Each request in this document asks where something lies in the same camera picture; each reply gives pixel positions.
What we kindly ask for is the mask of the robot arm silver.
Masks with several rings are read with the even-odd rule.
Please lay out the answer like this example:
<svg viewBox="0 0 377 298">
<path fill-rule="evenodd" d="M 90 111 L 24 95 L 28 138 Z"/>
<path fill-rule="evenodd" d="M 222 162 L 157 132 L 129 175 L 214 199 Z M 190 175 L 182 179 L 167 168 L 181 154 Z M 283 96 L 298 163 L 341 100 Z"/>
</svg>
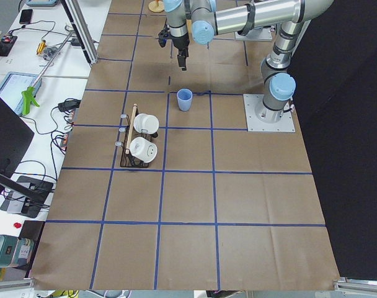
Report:
<svg viewBox="0 0 377 298">
<path fill-rule="evenodd" d="M 287 72 L 306 24 L 331 5 L 332 1 L 251 1 L 219 10 L 216 1 L 164 1 L 166 22 L 158 35 L 159 44 L 164 47 L 167 40 L 171 40 L 178 50 L 178 65 L 185 71 L 191 40 L 207 45 L 217 35 L 234 33 L 245 37 L 254 30 L 275 26 L 272 50 L 260 65 L 267 89 L 260 105 L 264 110 L 260 119 L 279 119 L 291 97 L 279 96 L 277 81 Z"/>
</svg>

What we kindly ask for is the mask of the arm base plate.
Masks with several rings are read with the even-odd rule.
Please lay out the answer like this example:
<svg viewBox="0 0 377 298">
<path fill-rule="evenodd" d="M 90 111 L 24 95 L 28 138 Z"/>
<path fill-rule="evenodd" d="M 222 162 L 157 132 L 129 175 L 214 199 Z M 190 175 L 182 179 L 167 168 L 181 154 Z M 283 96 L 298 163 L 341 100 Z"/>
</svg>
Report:
<svg viewBox="0 0 377 298">
<path fill-rule="evenodd" d="M 288 104 L 281 111 L 271 111 L 264 106 L 263 94 L 243 94 L 244 108 L 249 132 L 295 133 L 293 116 L 285 112 Z"/>
<path fill-rule="evenodd" d="M 235 39 L 241 41 L 253 41 L 253 42 L 271 42 L 272 32 L 274 31 L 274 25 L 268 25 L 265 27 L 256 27 L 250 30 L 247 35 L 239 35 L 235 33 Z"/>
</svg>

